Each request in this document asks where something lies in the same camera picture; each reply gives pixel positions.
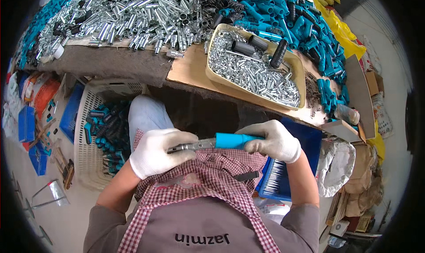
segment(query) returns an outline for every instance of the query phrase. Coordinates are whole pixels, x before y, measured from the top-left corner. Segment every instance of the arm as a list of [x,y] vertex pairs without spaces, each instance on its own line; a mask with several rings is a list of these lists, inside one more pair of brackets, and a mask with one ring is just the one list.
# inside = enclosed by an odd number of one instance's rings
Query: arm
[[164,173],[187,160],[196,158],[196,154],[191,150],[167,154],[167,149],[197,140],[196,135],[176,128],[146,132],[130,155],[130,159],[100,193],[96,205],[125,213],[141,179]]
[[270,158],[284,161],[291,187],[294,205],[314,204],[319,207],[319,191],[311,172],[309,161],[301,149],[300,142],[277,120],[253,124],[238,130],[238,134],[263,136],[245,144],[244,150],[267,154]]

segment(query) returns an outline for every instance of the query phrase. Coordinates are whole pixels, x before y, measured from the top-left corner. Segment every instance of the hand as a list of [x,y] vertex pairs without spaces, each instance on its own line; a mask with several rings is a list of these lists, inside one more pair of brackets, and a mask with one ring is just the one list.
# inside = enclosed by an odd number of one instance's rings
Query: hand
[[238,130],[236,134],[265,137],[264,140],[248,141],[243,149],[249,153],[267,154],[270,158],[286,163],[293,163],[298,160],[302,151],[299,140],[294,138],[285,126],[277,120],[249,125]]
[[182,143],[195,143],[198,137],[176,128],[150,130],[141,138],[135,151],[130,155],[130,164],[136,176],[145,179],[196,158],[192,150],[181,150],[167,154],[170,147]]

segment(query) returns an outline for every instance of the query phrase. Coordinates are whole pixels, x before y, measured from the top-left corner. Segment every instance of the blue plastic crate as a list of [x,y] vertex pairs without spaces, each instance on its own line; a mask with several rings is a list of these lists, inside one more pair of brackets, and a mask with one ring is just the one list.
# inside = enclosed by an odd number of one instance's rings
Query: blue plastic crate
[[31,142],[35,140],[35,109],[25,105],[18,114],[18,138],[19,142]]
[[74,144],[75,133],[75,119],[78,113],[78,107],[81,100],[84,86],[77,83],[74,86],[71,96],[69,97],[68,104],[63,111],[62,119],[60,120],[59,128],[65,136]]
[[[304,150],[307,159],[309,160],[309,164],[311,167],[311,172],[316,174],[317,163],[319,162],[319,155],[321,149],[321,141],[322,141],[322,131],[311,128],[302,124],[295,123],[289,118],[282,118],[280,120],[282,124],[288,129],[288,131],[296,137],[301,144],[301,148]],[[256,190],[258,191],[258,195],[263,198],[269,199],[279,199],[285,201],[291,201],[291,189],[289,179],[286,176],[282,176],[280,179],[280,187],[278,193],[268,192],[264,190],[266,186],[265,182],[268,181],[271,165],[274,160],[270,157],[268,158],[266,165],[263,168],[263,177],[260,179]]]
[[29,159],[34,166],[37,176],[46,174],[46,165],[48,155],[44,152],[43,144],[39,141],[28,151]]

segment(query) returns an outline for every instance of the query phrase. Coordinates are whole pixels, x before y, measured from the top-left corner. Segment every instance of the cardboard box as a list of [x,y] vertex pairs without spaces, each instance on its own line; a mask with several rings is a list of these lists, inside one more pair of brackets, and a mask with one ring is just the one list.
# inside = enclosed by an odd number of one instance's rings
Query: cardboard box
[[380,91],[384,92],[384,80],[380,75],[375,72],[368,72],[365,74],[365,77],[371,97],[378,94]]

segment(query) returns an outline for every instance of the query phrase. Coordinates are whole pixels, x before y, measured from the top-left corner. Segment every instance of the checkered apron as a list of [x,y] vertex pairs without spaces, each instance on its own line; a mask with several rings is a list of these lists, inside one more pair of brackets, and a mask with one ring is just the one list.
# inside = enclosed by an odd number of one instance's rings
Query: checkered apron
[[[137,130],[134,148],[142,136],[143,132]],[[118,252],[136,252],[153,209],[198,197],[217,197],[225,201],[248,217],[265,252],[280,252],[251,198],[262,174],[245,182],[233,178],[247,172],[261,172],[266,160],[261,154],[242,150],[198,150],[195,160],[142,180],[135,192],[136,200],[141,201]]]

